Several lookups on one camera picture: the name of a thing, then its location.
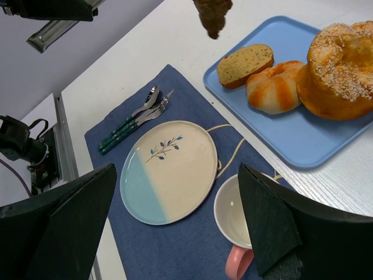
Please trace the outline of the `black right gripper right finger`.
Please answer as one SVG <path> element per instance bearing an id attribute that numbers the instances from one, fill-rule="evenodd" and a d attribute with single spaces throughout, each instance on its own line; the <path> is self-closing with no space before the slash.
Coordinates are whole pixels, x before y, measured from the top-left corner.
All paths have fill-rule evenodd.
<path id="1" fill-rule="evenodd" d="M 371 279 L 372 218 L 311 200 L 241 164 L 238 182 L 263 279 Z"/>

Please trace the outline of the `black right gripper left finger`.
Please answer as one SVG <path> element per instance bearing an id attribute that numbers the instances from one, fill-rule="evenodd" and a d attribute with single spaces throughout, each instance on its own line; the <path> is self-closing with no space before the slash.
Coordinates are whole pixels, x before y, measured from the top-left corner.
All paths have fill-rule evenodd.
<path id="1" fill-rule="evenodd" d="M 105 164 L 1 207 L 1 279 L 88 279 L 117 180 Z"/>

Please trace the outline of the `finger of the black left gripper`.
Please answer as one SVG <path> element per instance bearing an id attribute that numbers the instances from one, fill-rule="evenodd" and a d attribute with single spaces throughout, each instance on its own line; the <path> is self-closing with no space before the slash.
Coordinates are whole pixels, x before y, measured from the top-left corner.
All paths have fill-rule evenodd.
<path id="1" fill-rule="evenodd" d="M 92 21 L 93 6 L 75 0 L 9 0 L 5 1 L 5 14 L 34 20 Z"/>

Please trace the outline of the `stainless steel tongs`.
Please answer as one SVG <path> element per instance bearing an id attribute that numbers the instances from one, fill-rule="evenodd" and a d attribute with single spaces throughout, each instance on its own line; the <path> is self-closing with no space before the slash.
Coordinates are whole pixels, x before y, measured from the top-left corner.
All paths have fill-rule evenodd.
<path id="1" fill-rule="evenodd" d="M 94 17 L 98 15 L 98 7 L 103 3 L 102 1 L 92 0 L 86 1 L 93 6 Z M 75 20 L 47 20 L 47 24 L 44 25 L 39 31 L 32 34 L 28 39 L 32 47 L 38 52 L 44 53 L 48 47 L 50 47 L 55 41 L 62 37 L 65 33 L 70 31 L 71 28 L 76 26 L 79 22 L 91 22 L 91 21 L 75 21 Z"/>

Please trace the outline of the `brown chocolate croissant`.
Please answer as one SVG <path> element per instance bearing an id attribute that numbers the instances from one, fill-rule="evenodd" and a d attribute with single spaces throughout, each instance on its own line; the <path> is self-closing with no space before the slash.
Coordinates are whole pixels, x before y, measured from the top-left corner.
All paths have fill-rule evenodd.
<path id="1" fill-rule="evenodd" d="M 231 9 L 232 0 L 193 0 L 202 26 L 208 36 L 217 40 L 226 24 L 226 14 Z"/>

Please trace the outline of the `yellow bread slice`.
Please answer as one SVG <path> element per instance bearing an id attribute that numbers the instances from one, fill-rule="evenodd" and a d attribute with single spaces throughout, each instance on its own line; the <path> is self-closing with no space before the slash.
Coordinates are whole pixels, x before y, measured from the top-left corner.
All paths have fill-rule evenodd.
<path id="1" fill-rule="evenodd" d="M 241 47 L 224 56 L 217 65 L 220 84 L 228 89 L 245 85 L 247 79 L 274 64 L 273 50 L 265 44 Z"/>

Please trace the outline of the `pink mug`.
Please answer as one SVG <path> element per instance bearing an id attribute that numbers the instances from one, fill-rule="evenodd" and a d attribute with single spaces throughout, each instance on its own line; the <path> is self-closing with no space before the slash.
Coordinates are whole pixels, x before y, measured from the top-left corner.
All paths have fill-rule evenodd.
<path id="1" fill-rule="evenodd" d="M 254 252 L 237 175 L 228 178 L 217 191 L 213 212 L 220 232 L 233 244 L 226 261 L 225 273 L 230 279 L 241 279 L 254 259 Z"/>

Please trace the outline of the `blue cloth placemat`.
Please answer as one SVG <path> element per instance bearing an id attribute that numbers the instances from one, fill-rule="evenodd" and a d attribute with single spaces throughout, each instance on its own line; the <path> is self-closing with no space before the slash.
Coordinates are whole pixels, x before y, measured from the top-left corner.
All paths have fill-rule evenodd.
<path id="1" fill-rule="evenodd" d="M 166 111 L 143 124 L 107 155 L 98 144 L 125 117 L 139 108 L 149 90 L 159 86 L 171 94 Z M 171 65 L 133 96 L 87 131 L 85 140 L 94 167 L 113 163 L 122 170 L 135 142 L 154 126 L 166 121 L 185 120 L 203 127 L 213 138 L 221 161 L 219 177 L 204 203 L 187 218 L 166 226 L 150 226 L 136 220 L 124 207 L 120 191 L 112 199 L 108 218 L 128 279 L 226 279 L 226 259 L 231 243 L 220 233 L 213 214 L 214 197 L 219 187 L 237 174 L 241 163 L 287 182 L 228 121 Z"/>

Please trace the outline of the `light blue tray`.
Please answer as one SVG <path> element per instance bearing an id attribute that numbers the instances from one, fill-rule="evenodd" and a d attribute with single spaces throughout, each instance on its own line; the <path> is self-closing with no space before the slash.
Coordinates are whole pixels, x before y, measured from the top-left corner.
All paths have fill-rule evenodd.
<path id="1" fill-rule="evenodd" d="M 266 44 L 275 63 L 306 62 L 316 27 L 286 16 L 274 16 L 237 43 L 229 54 L 252 44 Z M 372 126 L 372 114 L 351 121 L 332 121 L 315 116 L 304 106 L 288 113 L 268 115 L 248 105 L 245 88 L 224 88 L 218 79 L 217 64 L 203 76 L 205 88 L 265 143 L 284 163 L 297 169 L 322 165 L 334 154 Z"/>

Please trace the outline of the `cream and blue plate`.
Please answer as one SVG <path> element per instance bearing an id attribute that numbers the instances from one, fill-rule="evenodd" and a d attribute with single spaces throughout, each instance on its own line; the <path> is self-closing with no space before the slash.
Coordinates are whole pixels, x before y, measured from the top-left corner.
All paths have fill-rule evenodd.
<path id="1" fill-rule="evenodd" d="M 206 199 L 217 167 L 217 149 L 204 128 L 182 120 L 159 124 L 126 157 L 119 184 L 123 205 L 148 225 L 177 222 Z"/>

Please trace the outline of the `orange striped round bun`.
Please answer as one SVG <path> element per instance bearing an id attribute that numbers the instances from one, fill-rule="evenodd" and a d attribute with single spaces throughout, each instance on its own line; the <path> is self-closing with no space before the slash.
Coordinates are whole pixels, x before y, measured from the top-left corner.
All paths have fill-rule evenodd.
<path id="1" fill-rule="evenodd" d="M 248 104 L 269 115 L 298 107 L 296 77 L 303 66 L 301 61 L 283 62 L 249 77 L 245 85 Z"/>

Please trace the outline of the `sugar-topped tall orange bun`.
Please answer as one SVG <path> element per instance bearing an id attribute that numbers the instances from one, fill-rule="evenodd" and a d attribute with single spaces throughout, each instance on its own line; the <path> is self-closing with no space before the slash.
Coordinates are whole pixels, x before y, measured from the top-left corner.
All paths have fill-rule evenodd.
<path id="1" fill-rule="evenodd" d="M 313 114 L 354 120 L 372 112 L 372 21 L 334 23 L 313 39 L 297 92 Z"/>

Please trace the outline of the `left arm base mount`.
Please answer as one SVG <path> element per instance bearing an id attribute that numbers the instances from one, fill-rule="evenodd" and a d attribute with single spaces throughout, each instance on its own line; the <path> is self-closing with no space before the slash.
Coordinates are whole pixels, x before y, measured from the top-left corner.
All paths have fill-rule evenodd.
<path id="1" fill-rule="evenodd" d="M 46 192 L 60 179 L 60 167 L 54 128 L 50 128 L 38 140 L 31 139 L 30 162 L 31 194 Z"/>

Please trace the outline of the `aluminium frame rail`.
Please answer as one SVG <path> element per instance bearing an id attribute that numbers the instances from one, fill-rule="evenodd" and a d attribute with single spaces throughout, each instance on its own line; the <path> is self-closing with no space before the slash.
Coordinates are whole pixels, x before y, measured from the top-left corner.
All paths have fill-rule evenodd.
<path id="1" fill-rule="evenodd" d="M 59 160 L 60 178 L 72 181 L 79 177 L 68 120 L 62 96 L 54 97 L 57 124 L 55 125 L 55 142 Z"/>

